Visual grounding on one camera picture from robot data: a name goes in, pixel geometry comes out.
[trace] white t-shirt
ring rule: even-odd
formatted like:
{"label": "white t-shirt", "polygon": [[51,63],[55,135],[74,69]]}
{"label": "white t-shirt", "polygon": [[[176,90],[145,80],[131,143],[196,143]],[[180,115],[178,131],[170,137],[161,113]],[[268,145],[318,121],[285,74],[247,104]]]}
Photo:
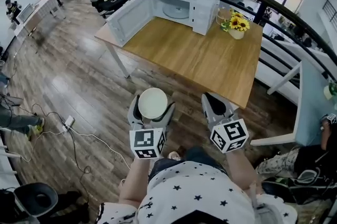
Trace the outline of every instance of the white t-shirt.
{"label": "white t-shirt", "polygon": [[[284,224],[295,224],[296,210],[271,195],[257,195],[257,203],[275,205]],[[216,168],[193,161],[159,172],[148,184],[147,195],[137,209],[105,202],[97,224],[122,223],[255,223],[249,196]]]}

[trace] wooden table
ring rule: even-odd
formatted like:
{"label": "wooden table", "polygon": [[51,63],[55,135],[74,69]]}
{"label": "wooden table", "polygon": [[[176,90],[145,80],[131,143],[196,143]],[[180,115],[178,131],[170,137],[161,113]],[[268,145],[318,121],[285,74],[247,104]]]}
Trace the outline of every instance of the wooden table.
{"label": "wooden table", "polygon": [[[259,60],[262,27],[251,22],[241,40],[222,31],[214,21],[206,36],[190,27],[155,17],[123,47],[165,67],[245,108]],[[105,24],[95,37],[103,40],[124,75],[128,72],[112,45],[115,37]]]}

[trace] power strip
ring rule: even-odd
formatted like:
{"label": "power strip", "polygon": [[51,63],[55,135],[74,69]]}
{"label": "power strip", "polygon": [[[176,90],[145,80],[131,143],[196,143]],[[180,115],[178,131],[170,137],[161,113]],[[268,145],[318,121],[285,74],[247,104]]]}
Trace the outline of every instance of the power strip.
{"label": "power strip", "polygon": [[[67,128],[70,128],[72,126],[72,124],[75,122],[75,118],[73,118],[72,116],[68,116],[65,125],[67,126]],[[65,126],[62,127],[62,129],[67,132],[67,129]]]}

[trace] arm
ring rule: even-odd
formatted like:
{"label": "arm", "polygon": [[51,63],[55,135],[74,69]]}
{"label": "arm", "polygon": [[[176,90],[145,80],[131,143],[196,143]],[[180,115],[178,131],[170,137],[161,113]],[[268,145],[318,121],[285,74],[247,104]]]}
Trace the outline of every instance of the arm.
{"label": "arm", "polygon": [[259,177],[242,149],[230,151],[226,157],[235,184],[249,195],[250,185],[256,183],[256,193],[263,193]]}
{"label": "arm", "polygon": [[331,135],[331,126],[328,120],[324,120],[322,122],[323,130],[322,130],[322,140],[321,140],[321,148],[326,150],[326,145],[328,143],[329,137]]}
{"label": "arm", "polygon": [[150,160],[135,158],[121,189],[118,203],[139,207],[147,193]]}

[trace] sunflower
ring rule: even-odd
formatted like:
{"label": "sunflower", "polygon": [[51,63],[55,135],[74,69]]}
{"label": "sunflower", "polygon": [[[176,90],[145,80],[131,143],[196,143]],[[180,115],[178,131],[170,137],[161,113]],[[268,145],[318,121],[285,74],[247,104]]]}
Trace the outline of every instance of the sunflower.
{"label": "sunflower", "polygon": [[250,25],[247,19],[238,18],[237,22],[239,31],[245,32],[247,29],[250,29]]}
{"label": "sunflower", "polygon": [[234,13],[232,14],[232,16],[237,16],[237,17],[239,17],[239,18],[243,18],[243,17],[244,17],[243,14],[240,14],[239,12],[234,12]]}
{"label": "sunflower", "polygon": [[240,25],[239,25],[239,18],[237,16],[233,16],[231,18],[230,27],[232,29],[238,29],[240,27]]}

